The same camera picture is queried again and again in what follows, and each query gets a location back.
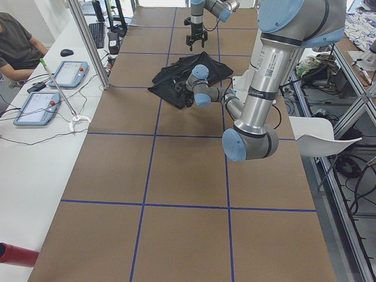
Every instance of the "black electronic device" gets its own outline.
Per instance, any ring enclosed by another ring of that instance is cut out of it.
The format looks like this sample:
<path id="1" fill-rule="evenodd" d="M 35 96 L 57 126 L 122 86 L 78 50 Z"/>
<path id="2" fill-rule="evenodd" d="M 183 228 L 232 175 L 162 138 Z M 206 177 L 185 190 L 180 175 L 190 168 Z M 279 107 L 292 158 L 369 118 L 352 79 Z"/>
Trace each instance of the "black electronic device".
<path id="1" fill-rule="evenodd" d="M 116 32 L 108 32 L 108 51 L 111 55 L 116 55 L 119 53 L 120 49 L 120 42 L 119 42 L 119 34 Z"/>
<path id="2" fill-rule="evenodd" d="M 74 54 L 73 50 L 70 50 L 70 49 L 62 49 L 60 51 L 60 56 L 61 57 L 67 57 L 67 56 L 71 56 L 73 54 Z"/>
<path id="3" fill-rule="evenodd" d="M 38 92 L 40 90 L 42 90 L 43 88 L 46 87 L 46 84 L 43 83 L 43 82 L 38 82 L 36 84 L 34 84 L 32 87 L 30 87 L 28 89 L 28 92 L 31 93 L 31 92 Z"/>
<path id="4" fill-rule="evenodd" d="M 92 0 L 92 5 L 98 22 L 105 22 L 105 17 L 103 16 L 102 8 L 100 7 L 100 2 L 98 0 Z"/>
<path id="5" fill-rule="evenodd" d="M 103 22 L 90 23 L 89 31 L 94 39 L 96 48 L 103 48 L 105 46 L 105 24 Z"/>
<path id="6" fill-rule="evenodd" d="M 117 9 L 118 15 L 112 14 L 112 5 L 110 0 L 105 0 L 106 10 L 108 21 L 110 23 L 110 30 L 111 32 L 116 32 L 119 34 L 120 37 L 124 37 L 128 31 L 127 24 L 124 19 L 122 5 L 120 4 L 120 0 L 115 0 L 116 6 L 114 8 Z M 115 21 L 119 21 L 120 24 L 114 25 Z"/>

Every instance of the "power adapter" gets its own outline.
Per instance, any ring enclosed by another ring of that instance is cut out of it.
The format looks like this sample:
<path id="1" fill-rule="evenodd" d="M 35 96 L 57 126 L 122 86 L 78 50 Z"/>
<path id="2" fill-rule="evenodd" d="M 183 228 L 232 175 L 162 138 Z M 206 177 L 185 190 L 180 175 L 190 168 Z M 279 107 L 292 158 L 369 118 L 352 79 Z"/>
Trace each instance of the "power adapter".
<path id="1" fill-rule="evenodd" d="M 44 82 L 38 82 L 34 84 L 32 87 L 28 89 L 28 92 L 38 92 L 39 90 L 42 90 L 44 87 L 46 87 L 46 84 Z"/>

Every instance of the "black keyboard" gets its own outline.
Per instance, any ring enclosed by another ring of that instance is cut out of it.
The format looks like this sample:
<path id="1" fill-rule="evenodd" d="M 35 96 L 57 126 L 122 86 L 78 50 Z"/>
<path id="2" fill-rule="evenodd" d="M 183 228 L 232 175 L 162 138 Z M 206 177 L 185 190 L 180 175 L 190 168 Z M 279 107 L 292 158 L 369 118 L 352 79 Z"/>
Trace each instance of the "black keyboard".
<path id="1" fill-rule="evenodd" d="M 94 39 L 96 48 L 103 48 L 105 46 L 105 24 L 103 22 L 90 23 L 89 30 Z"/>

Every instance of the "human arm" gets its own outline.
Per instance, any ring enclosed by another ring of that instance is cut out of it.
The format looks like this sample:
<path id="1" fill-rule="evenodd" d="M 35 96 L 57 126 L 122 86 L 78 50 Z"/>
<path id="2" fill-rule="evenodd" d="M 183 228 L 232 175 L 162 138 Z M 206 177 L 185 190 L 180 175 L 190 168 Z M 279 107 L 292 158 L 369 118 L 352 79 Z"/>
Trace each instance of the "human arm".
<path id="1" fill-rule="evenodd" d="M 14 81 L 27 80 L 33 71 L 33 69 L 14 69 L 10 64 L 0 68 L 0 73 Z"/>
<path id="2" fill-rule="evenodd" d="M 43 56 L 47 54 L 47 48 L 39 41 L 37 40 L 34 36 L 32 36 L 29 39 L 29 43 L 31 46 L 33 46 L 35 49 L 37 49 Z"/>

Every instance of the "black cloth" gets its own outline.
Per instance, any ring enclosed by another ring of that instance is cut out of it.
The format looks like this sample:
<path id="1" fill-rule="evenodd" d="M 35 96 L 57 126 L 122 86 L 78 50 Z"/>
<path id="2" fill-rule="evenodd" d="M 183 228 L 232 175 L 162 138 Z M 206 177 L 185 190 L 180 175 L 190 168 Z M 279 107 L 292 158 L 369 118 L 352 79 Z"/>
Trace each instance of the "black cloth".
<path id="1" fill-rule="evenodd" d="M 30 45 L 32 35 L 8 13 L 0 13 L 0 24 L 0 68 L 35 69 L 42 54 Z"/>
<path id="2" fill-rule="evenodd" d="M 233 74 L 233 70 L 228 66 L 214 61 L 206 52 L 202 52 L 198 55 L 179 58 L 177 62 L 162 68 L 152 80 L 154 85 L 148 90 L 178 109 L 191 107 L 194 101 L 193 92 L 185 88 L 185 81 L 196 65 L 204 65 L 208 68 L 209 85 Z"/>

